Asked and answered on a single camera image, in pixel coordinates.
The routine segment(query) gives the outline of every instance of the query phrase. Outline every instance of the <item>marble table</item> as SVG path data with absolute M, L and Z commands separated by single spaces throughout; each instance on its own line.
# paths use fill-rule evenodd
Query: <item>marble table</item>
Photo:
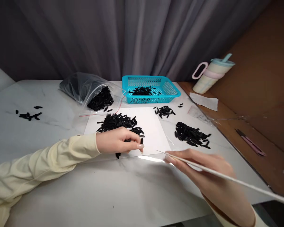
M 0 92 L 0 163 L 19 158 L 73 135 L 83 134 L 87 118 L 78 105 L 59 90 L 57 80 L 24 80 Z M 188 115 L 194 104 L 175 83 L 181 96 L 168 105 L 177 115 L 160 120 L 172 149 L 191 148 L 173 136 L 178 121 L 211 133 L 211 150 L 230 162 L 238 179 L 269 190 L 232 145 L 215 128 Z M 127 104 L 122 107 L 154 107 Z M 19 113 L 42 112 L 40 121 Z M 86 162 L 59 179 L 27 193 L 12 208 L 6 226 L 163 226 L 212 213 L 198 188 L 173 166 L 160 162 L 163 154 Z M 246 189 L 252 204 L 270 200 Z

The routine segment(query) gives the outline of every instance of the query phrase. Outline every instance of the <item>wooden shelf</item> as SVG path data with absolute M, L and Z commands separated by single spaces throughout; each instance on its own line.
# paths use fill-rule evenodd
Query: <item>wooden shelf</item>
M 182 89 L 189 95 L 193 92 L 191 82 L 178 82 Z M 203 96 L 214 98 L 207 92 Z M 277 148 L 261 133 L 243 120 L 237 119 L 237 115 L 225 106 L 220 100 L 218 111 L 210 110 L 204 106 L 198 105 L 199 108 L 210 118 L 214 119 L 215 126 L 224 134 L 224 136 L 233 144 L 249 164 L 258 172 L 266 181 L 271 189 L 284 196 L 284 152 Z M 257 146 L 259 146 L 267 156 L 258 156 L 253 149 L 235 132 L 240 129 L 244 132 Z

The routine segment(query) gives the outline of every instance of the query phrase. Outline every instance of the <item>white stick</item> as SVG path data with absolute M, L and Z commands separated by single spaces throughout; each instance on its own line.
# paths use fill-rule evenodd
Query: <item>white stick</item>
M 240 181 L 240 180 L 238 180 L 238 179 L 232 178 L 232 177 L 227 176 L 227 175 L 225 175 L 225 174 L 223 174 L 223 173 L 219 173 L 219 172 L 217 172 L 217 171 L 215 171 L 215 170 L 212 170 L 212 169 L 210 169 L 210 168 L 207 168 L 207 167 L 205 167 L 205 166 L 199 165 L 199 164 L 197 164 L 197 163 L 188 161 L 188 160 L 186 160 L 186 159 L 183 159 L 183 158 L 174 156 L 174 155 L 172 155 L 172 154 L 168 154 L 168 153 L 165 153 L 165 152 L 162 152 L 162 151 L 159 151 L 159 152 L 161 152 L 161 153 L 163 153 L 163 154 L 166 154 L 166 155 L 169 155 L 169 156 L 171 156 L 171 157 L 173 157 L 173 158 L 179 159 L 179 160 L 181 160 L 181 161 L 183 161 L 183 162 L 186 162 L 186 163 L 188 163 L 188 164 L 190 164 L 190 165 L 192 165 L 192 166 L 198 167 L 198 168 L 200 168 L 200 169 L 202 169 L 202 170 L 204 170 L 204 171 L 206 171 L 206 172 L 209 172 L 209 173 L 211 173 L 211 174 L 213 174 L 213 175 L 215 175 L 215 176 L 217 176 L 217 177 L 221 177 L 221 178 L 223 178 L 223 179 L 225 179 L 225 180 L 233 181 L 233 182 L 236 182 L 236 183 L 238 183 L 238 184 L 241 184 L 241 185 L 243 185 L 243 186 L 245 186 L 245 187 L 254 189 L 254 190 L 256 190 L 256 191 L 258 191 L 258 192 L 261 192 L 261 193 L 263 193 L 263 194 L 265 194 L 265 195 L 268 195 L 268 196 L 273 197 L 274 199 L 276 199 L 277 201 L 279 201 L 279 202 L 281 202 L 281 203 L 284 203 L 284 197 L 282 197 L 282 196 L 280 196 L 280 195 L 277 195 L 277 194 L 272 193 L 272 192 L 269 192 L 269 191 L 265 191 L 265 190 L 263 190 L 263 189 L 261 189 L 261 188 L 258 188 L 258 187 L 256 187 L 256 186 L 254 186 L 254 185 L 247 184 L 247 183 L 245 183 L 245 182 L 243 182 L 243 181 Z

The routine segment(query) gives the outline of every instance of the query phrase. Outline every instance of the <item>hand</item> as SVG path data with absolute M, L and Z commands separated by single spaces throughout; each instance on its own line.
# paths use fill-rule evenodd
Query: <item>hand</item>
M 219 155 L 208 155 L 193 149 L 168 151 L 168 153 L 236 178 L 232 166 Z M 254 226 L 254 211 L 240 185 L 205 171 L 196 171 L 185 162 L 168 155 L 165 156 L 165 161 L 172 163 L 181 172 L 186 174 L 196 184 L 203 195 L 227 215 L 228 218 L 235 222 L 235 224 L 243 227 Z
M 136 149 L 143 153 L 144 145 L 140 142 L 141 138 L 138 134 L 124 127 L 96 134 L 97 147 L 101 153 L 129 153 Z

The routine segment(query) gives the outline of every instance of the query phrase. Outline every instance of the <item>long sleeve shirt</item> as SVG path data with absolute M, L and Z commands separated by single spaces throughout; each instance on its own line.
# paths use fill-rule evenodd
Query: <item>long sleeve shirt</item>
M 76 164 L 98 156 L 96 134 L 74 136 L 61 140 L 22 158 L 0 165 L 0 227 L 9 217 L 11 207 L 23 194 L 33 190 L 43 181 L 58 178 L 73 170 Z M 225 227 L 236 226 L 227 216 L 207 200 L 214 214 Z M 255 227 L 266 226 L 257 215 Z

